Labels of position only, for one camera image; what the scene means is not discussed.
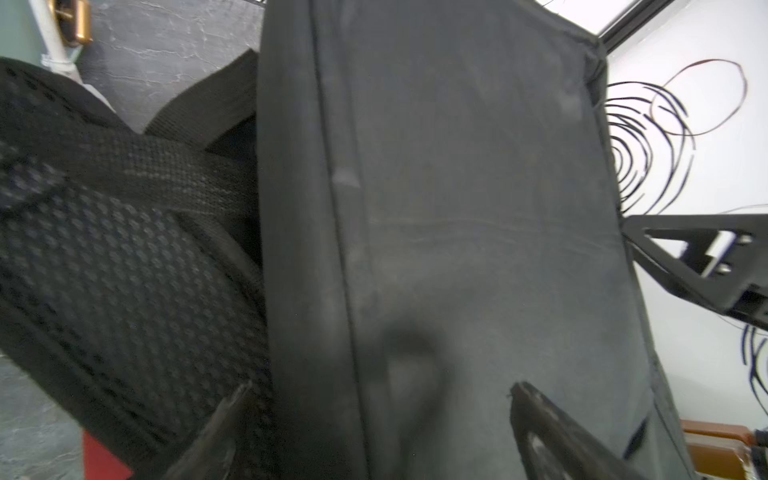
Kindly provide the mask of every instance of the black mesh fabric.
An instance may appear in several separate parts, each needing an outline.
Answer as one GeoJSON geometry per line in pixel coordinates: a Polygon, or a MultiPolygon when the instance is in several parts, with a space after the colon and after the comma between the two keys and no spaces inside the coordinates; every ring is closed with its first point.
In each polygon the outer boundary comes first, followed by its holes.
{"type": "MultiPolygon", "coordinates": [[[[0,108],[88,121],[88,108],[78,110],[91,101],[85,90],[65,98],[46,86],[47,72],[3,63],[0,108]]],[[[251,382],[257,441],[238,478],[274,478],[258,266],[233,241],[201,245],[199,232],[182,226],[191,220],[68,179],[2,129],[0,166],[0,300],[15,309],[0,319],[0,347],[131,466],[194,432],[251,382]],[[8,344],[13,335],[39,339],[34,348],[46,353],[36,359],[77,371],[47,374],[8,344]],[[75,387],[64,394],[68,381],[75,387]],[[90,415],[96,409],[103,422],[90,415]]]]}

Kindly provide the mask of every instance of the black padded cushion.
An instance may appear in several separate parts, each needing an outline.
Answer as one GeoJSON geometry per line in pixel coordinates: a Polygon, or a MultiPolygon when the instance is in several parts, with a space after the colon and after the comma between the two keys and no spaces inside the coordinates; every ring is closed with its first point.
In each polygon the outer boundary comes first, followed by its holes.
{"type": "Polygon", "coordinates": [[[693,477],[619,228],[606,68],[531,0],[270,3],[257,148],[282,478],[524,478],[520,381],[615,455],[648,422],[643,473],[693,477]]]}
{"type": "MultiPolygon", "coordinates": [[[[61,82],[3,61],[0,108],[126,128],[73,82],[51,86],[61,82]]],[[[259,268],[231,239],[211,240],[227,237],[215,221],[76,184],[1,127],[0,165],[0,348],[133,467],[250,380],[260,440],[244,478],[272,478],[259,268]]]]}

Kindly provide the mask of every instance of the white pipe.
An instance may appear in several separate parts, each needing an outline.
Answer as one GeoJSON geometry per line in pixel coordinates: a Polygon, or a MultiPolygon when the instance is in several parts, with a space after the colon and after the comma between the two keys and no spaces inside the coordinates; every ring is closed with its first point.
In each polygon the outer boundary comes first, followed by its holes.
{"type": "Polygon", "coordinates": [[[43,65],[49,67],[54,73],[69,77],[77,83],[83,83],[78,68],[67,55],[58,25],[51,15],[51,10],[48,9],[46,0],[29,0],[29,6],[38,23],[45,48],[48,49],[48,57],[43,59],[43,65]]]}

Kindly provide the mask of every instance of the black nylon strap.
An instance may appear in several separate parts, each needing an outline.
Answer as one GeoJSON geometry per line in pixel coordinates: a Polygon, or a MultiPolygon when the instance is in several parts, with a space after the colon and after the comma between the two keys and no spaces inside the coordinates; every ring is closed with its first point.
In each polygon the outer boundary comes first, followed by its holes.
{"type": "Polygon", "coordinates": [[[87,187],[193,214],[256,209],[252,167],[176,141],[0,109],[0,137],[87,187]]]}
{"type": "Polygon", "coordinates": [[[208,148],[256,111],[258,62],[258,54],[248,49],[226,67],[168,102],[144,133],[201,150],[208,148]]]}
{"type": "MultiPolygon", "coordinates": [[[[256,61],[252,51],[241,55],[164,108],[150,130],[173,140],[101,120],[108,115],[52,114],[13,85],[0,88],[0,138],[72,180],[116,197],[177,212],[248,216],[257,209],[255,166],[196,148],[253,114],[256,61]]],[[[67,78],[50,78],[58,76],[17,63],[0,61],[17,72],[13,81],[21,80],[21,73],[24,81],[64,83],[75,96],[84,96],[82,86],[67,78]]]]}

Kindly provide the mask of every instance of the gray marble wall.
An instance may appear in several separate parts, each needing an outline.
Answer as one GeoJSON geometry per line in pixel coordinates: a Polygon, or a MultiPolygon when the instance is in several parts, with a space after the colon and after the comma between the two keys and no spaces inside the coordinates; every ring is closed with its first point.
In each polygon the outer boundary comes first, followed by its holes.
{"type": "MultiPolygon", "coordinates": [[[[81,76],[141,131],[171,98],[258,50],[263,7],[245,0],[91,0],[81,76]]],[[[0,480],[81,480],[81,430],[0,353],[0,480]]]]}

